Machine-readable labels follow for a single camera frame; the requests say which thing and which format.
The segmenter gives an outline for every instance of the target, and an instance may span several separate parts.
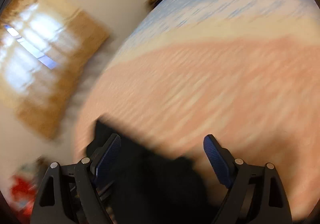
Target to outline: floor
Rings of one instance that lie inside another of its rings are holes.
[[[90,88],[114,56],[121,43],[148,14],[146,0],[69,0],[108,26],[112,36],[91,58],[84,69],[75,95],[71,98],[55,141],[45,141],[26,129],[13,114],[0,104],[0,189],[7,195],[10,176],[24,162],[40,155],[61,164],[72,163],[73,125]]]

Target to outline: bedspread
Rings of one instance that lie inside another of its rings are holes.
[[[105,120],[169,158],[193,159],[212,203],[226,190],[203,151],[272,162],[294,219],[320,197],[320,11],[314,0],[164,0],[127,39],[88,98],[75,160]]]

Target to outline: red object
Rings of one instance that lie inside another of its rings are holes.
[[[21,199],[30,200],[35,198],[36,190],[33,185],[19,176],[14,175],[13,178],[16,184],[13,185],[10,190],[14,201],[17,202]]]
[[[15,205],[12,208],[17,213],[17,218],[23,224],[30,222],[33,204],[36,197],[35,187],[20,176],[14,175],[15,184],[11,187],[11,196]]]

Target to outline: blue clamp pad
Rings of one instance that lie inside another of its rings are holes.
[[[223,150],[226,150],[229,154],[230,152],[227,149],[222,148],[219,143],[214,139],[214,136],[207,135],[203,141],[204,151],[211,163],[211,166],[214,172],[217,175],[219,182],[225,185],[227,188],[230,188],[233,184],[233,172],[230,169],[230,164],[223,158]]]
[[[118,135],[113,134],[110,139],[112,140],[111,143],[108,144],[107,150],[95,167],[95,179],[93,182],[97,187],[105,185],[106,177],[121,149],[121,138]]]

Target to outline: black cloth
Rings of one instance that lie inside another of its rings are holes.
[[[106,183],[113,181],[108,203],[118,224],[212,222],[217,209],[208,203],[203,181],[190,160],[156,155],[100,120],[87,156],[113,133],[121,137],[121,150]]]

